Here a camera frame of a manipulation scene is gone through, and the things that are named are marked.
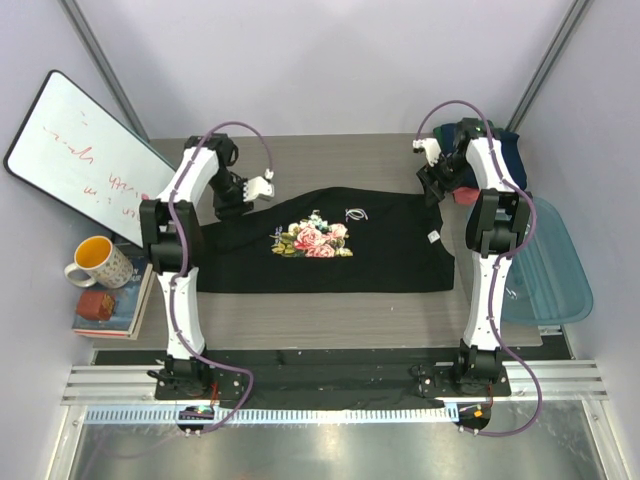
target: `dark blue cloth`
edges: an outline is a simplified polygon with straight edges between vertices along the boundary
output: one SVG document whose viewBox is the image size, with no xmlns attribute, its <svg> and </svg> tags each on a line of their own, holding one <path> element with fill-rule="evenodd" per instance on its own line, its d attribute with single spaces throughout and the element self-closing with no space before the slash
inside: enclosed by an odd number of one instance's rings
<svg viewBox="0 0 640 480">
<path fill-rule="evenodd" d="M 455 137 L 455 123 L 446 123 L 440 127 L 442 133 L 442 145 L 440 149 L 442 153 L 453 153 L 453 140 Z M 520 152 L 518 152 L 518 139 L 520 135 L 513 132 L 500 131 L 500 141 L 502 142 L 502 157 L 507 169 L 513 178 L 513 181 L 521 189 L 527 188 L 527 172 L 524 170 Z M 469 170 L 462 181 L 463 187 L 478 188 L 478 182 L 473 170 Z"/>
</svg>

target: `book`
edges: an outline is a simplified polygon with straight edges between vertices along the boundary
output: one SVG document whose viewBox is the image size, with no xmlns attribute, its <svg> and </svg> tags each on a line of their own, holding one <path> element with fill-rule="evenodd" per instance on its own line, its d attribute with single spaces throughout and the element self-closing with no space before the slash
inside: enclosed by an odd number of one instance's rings
<svg viewBox="0 0 640 480">
<path fill-rule="evenodd" d="M 111 318 L 106 321 L 87 320 L 77 313 L 73 321 L 73 331 L 93 338 L 118 338 L 135 340 L 140 331 L 142 316 L 151 294 L 153 268 L 144 257 L 130 257 L 133 264 L 131 280 L 123 287 L 109 289 L 100 284 L 88 290 L 106 292 L 115 298 Z"/>
</svg>

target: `mug handle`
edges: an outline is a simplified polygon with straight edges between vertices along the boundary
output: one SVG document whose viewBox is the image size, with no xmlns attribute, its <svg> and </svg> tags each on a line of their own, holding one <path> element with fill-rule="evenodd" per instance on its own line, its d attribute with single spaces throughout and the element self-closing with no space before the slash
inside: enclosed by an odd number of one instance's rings
<svg viewBox="0 0 640 480">
<path fill-rule="evenodd" d="M 98 281 L 93 277 L 89 277 L 86 280 L 76 280 L 75 278 L 71 278 L 69 276 L 71 273 L 76 272 L 78 270 L 80 270 L 82 272 L 84 271 L 79 266 L 77 266 L 75 263 L 70 263 L 64 269 L 64 276 L 67 277 L 67 280 L 69 280 L 71 283 L 73 283 L 76 287 L 88 288 L 88 287 L 91 287 L 91 286 L 95 285 L 96 283 L 98 283 Z"/>
</svg>

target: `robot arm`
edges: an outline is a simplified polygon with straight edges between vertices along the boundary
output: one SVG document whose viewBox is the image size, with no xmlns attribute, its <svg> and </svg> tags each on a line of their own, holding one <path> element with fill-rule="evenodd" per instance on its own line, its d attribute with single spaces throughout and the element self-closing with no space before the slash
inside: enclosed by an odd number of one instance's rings
<svg viewBox="0 0 640 480">
<path fill-rule="evenodd" d="M 252 210 L 253 200 L 269 200 L 274 196 L 271 184 L 273 172 L 270 170 L 263 177 L 248 180 L 227 169 L 235 164 L 238 157 L 238 148 L 227 135 L 211 136 L 198 156 L 192 160 L 200 139 L 201 137 L 191 137 L 186 142 L 182 163 L 169 185 L 156 199 L 144 200 L 140 205 L 143 248 L 162 287 L 169 331 L 165 367 L 159 373 L 150 372 L 158 380 L 157 399 L 181 398 L 184 397 L 184 392 L 204 393 L 210 385 L 209 366 L 193 358 L 178 339 L 169 311 L 170 283 L 178 274 L 180 276 L 175 280 L 174 307 L 179 330 L 193 350 L 206 357 L 196 299 L 198 265 L 204 250 L 204 240 L 195 205 L 207 185 L 214 189 L 213 204 L 220 220 Z M 177 184 L 180 184 L 180 188 L 175 194 L 174 207 L 185 230 L 188 246 L 186 272 L 181 271 L 184 250 L 170 224 L 168 210 L 169 198 Z"/>
<path fill-rule="evenodd" d="M 494 269 L 499 268 L 493 292 L 493 315 L 498 333 L 506 277 L 511 259 L 500 254 L 509 252 L 524 240 L 529 207 L 503 180 L 515 184 L 504 163 L 499 139 L 494 140 L 497 167 L 491 156 L 486 132 L 481 122 L 464 119 L 456 126 L 455 151 L 445 156 L 434 138 L 415 140 L 415 152 L 424 152 L 427 162 L 418 171 L 427 205 L 444 198 L 458 188 L 464 174 L 473 169 L 480 196 L 466 229 L 466 245 L 472 250 L 473 294 L 469 322 L 460 342 L 460 351 L 451 370 L 452 381 L 463 394 L 486 392 L 489 385 L 502 378 L 500 346 L 493 334 L 489 318 L 490 290 Z"/>
</svg>

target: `black t-shirt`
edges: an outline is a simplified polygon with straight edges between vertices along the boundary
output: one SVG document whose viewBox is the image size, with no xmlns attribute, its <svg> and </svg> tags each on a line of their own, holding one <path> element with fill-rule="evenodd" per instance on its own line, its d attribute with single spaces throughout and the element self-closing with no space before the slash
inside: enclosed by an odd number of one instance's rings
<svg viewBox="0 0 640 480">
<path fill-rule="evenodd" d="M 198 290 L 435 292 L 453 288 L 439 207 L 423 195 L 327 188 L 202 228 Z"/>
</svg>

